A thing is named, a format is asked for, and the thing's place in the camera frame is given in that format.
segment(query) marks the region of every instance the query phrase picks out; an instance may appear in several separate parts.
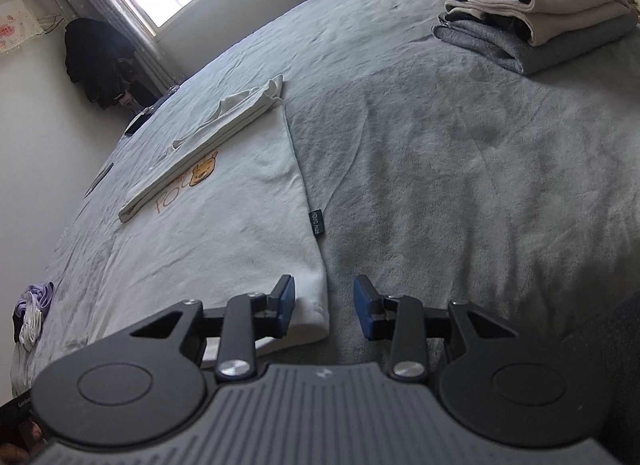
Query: white wall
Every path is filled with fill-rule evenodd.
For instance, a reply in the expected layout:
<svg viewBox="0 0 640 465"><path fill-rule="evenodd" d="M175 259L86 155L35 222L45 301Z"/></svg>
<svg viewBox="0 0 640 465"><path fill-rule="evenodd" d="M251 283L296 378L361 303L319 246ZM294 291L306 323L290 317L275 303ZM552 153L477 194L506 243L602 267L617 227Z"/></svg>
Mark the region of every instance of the white wall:
<svg viewBox="0 0 640 465"><path fill-rule="evenodd" d="M127 118L71 83L63 25L0 57L0 403L11 398L15 302L48 279L53 248Z"/></svg>
<svg viewBox="0 0 640 465"><path fill-rule="evenodd" d="M197 0L162 29L158 43L186 76L306 0Z"/></svg>

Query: purple cloth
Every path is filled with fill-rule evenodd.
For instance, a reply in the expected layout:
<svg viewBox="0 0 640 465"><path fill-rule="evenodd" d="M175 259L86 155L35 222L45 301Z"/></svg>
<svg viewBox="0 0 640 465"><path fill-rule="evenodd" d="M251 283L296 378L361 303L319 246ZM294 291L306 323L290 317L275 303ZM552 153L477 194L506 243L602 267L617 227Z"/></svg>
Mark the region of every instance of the purple cloth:
<svg viewBox="0 0 640 465"><path fill-rule="evenodd" d="M22 322L24 320L24 312L27 307L26 295L31 294L33 298L33 304L36 308L42 312L42 317L47 317L49 308L51 307L51 299L53 298L54 286L53 283L41 283L39 285L29 285L28 288L20 295L18 304L15 305L14 315L12 316L14 321L14 342L18 342L20 330L22 328Z"/></svg>
<svg viewBox="0 0 640 465"><path fill-rule="evenodd" d="M41 283L39 285L29 285L20 296L18 304L15 305L15 315L22 317L26 309L27 300L24 295L30 293L33 296L33 304L42 312L43 317L49 313L51 299L53 298L53 283Z"/></svg>

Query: black coat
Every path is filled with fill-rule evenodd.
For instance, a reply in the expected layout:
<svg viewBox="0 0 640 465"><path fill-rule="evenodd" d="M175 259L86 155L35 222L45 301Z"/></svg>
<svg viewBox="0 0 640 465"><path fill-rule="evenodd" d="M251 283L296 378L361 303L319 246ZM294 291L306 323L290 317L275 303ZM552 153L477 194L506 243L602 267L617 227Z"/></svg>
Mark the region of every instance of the black coat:
<svg viewBox="0 0 640 465"><path fill-rule="evenodd" d="M109 23L80 18L66 26L66 72L82 82L91 102L107 109L126 92L120 60L133 59L132 42Z"/></svg>

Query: folded clothes stack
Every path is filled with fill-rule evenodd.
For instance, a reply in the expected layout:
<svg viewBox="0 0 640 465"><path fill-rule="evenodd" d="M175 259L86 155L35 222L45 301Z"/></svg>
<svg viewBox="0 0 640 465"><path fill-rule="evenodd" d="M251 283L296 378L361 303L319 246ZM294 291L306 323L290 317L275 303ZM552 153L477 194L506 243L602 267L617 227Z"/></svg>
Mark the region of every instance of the folded clothes stack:
<svg viewBox="0 0 640 465"><path fill-rule="evenodd" d="M447 0L437 38L507 70L535 73L631 32L627 0Z"/></svg>
<svg viewBox="0 0 640 465"><path fill-rule="evenodd" d="M51 282L30 285L15 305L12 317L14 342L20 342L27 351L31 351L40 337L42 323L49 313L53 293L54 286Z"/></svg>

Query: white towel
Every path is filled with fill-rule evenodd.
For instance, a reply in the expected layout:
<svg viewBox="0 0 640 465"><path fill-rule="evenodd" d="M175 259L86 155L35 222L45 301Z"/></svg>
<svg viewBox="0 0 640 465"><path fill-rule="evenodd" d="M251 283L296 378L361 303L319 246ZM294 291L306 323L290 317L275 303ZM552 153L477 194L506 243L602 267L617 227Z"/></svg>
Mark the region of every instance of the white towel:
<svg viewBox="0 0 640 465"><path fill-rule="evenodd" d="M252 88L220 101L218 109L187 137L175 140L145 177L127 193L118 217L129 221L159 190L202 156L226 142L267 109L280 102L282 75L261 88Z"/></svg>
<svg viewBox="0 0 640 465"><path fill-rule="evenodd" d="M0 5L0 55L7 54L28 39L42 34L41 26L22 0Z"/></svg>
<svg viewBox="0 0 640 465"><path fill-rule="evenodd" d="M206 145L212 134L200 127L165 160L182 154L188 143ZM182 299L219 307L242 293L270 293L283 273L296 282L289 334L279 341L263 339L257 347L273 351L328 334L324 264L284 105L276 103L216 145L120 225L90 322L90 341ZM217 340L210 339L205 360L212 361L217 350Z"/></svg>

